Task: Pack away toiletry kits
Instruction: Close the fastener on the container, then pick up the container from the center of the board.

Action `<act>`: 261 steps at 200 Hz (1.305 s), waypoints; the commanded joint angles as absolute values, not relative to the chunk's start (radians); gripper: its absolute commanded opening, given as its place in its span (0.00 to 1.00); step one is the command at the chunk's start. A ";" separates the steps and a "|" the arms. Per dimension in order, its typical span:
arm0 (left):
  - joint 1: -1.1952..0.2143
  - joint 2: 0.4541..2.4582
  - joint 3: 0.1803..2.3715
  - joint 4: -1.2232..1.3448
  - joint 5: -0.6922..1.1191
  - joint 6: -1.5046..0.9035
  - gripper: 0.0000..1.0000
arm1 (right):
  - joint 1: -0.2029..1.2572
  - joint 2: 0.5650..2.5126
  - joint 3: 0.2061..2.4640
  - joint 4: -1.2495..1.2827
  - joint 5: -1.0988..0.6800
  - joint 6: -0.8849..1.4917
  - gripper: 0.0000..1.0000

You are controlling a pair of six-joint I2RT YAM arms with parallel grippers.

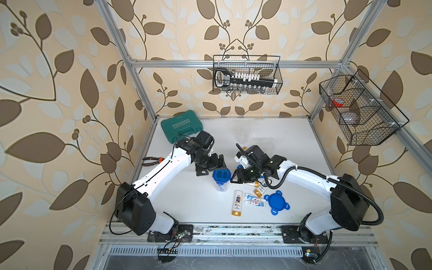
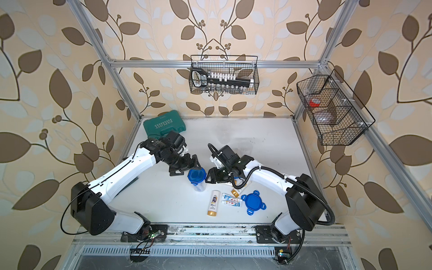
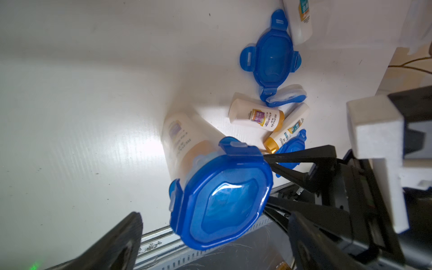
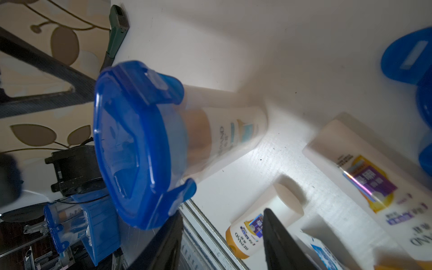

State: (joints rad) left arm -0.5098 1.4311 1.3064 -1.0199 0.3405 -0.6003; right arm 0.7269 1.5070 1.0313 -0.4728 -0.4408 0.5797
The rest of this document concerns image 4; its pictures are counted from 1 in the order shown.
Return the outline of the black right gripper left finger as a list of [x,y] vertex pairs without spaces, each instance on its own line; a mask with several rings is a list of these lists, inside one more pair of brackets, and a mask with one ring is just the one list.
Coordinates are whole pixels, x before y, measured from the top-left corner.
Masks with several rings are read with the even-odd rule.
[[165,222],[128,270],[177,270],[182,232],[183,217],[178,210]]

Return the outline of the toothpaste tube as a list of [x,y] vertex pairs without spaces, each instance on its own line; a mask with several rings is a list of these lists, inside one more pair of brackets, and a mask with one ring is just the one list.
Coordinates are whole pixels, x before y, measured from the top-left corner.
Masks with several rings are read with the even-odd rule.
[[342,264],[321,240],[312,237],[303,231],[299,231],[297,237],[311,250],[315,251],[328,270],[349,270],[349,268]]

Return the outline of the clear plastic container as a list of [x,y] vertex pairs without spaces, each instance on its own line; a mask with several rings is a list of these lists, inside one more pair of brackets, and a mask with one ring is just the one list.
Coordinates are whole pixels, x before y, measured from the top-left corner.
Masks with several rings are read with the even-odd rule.
[[175,108],[188,138],[184,176],[200,182],[252,151],[267,131],[267,116],[237,92],[187,85]]

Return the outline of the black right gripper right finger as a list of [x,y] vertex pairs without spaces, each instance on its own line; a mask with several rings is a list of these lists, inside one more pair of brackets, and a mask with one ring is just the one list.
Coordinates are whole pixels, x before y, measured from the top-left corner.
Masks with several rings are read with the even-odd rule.
[[317,267],[304,254],[271,209],[263,215],[263,245],[269,270],[315,270]]

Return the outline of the white shampoo bottle gold cap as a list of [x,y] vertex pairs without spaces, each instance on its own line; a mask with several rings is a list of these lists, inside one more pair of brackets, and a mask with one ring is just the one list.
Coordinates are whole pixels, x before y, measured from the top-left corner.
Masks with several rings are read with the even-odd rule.
[[189,138],[190,164],[209,164],[231,150],[250,148],[267,129],[266,115],[256,106],[188,110],[181,117]]

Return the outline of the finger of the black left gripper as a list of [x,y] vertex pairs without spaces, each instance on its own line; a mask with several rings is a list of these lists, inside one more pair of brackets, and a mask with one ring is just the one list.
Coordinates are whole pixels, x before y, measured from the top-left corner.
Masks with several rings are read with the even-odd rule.
[[3,28],[1,28],[1,52],[72,85],[72,88],[65,92],[23,97],[10,97],[2,88],[1,118],[81,105],[93,101],[96,84],[94,79],[45,54]]

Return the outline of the white bottle angled gold cap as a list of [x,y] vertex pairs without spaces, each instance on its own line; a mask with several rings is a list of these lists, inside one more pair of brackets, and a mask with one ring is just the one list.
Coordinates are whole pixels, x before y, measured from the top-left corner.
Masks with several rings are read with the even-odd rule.
[[376,263],[375,270],[431,270],[431,262],[407,261],[407,260],[387,260]]

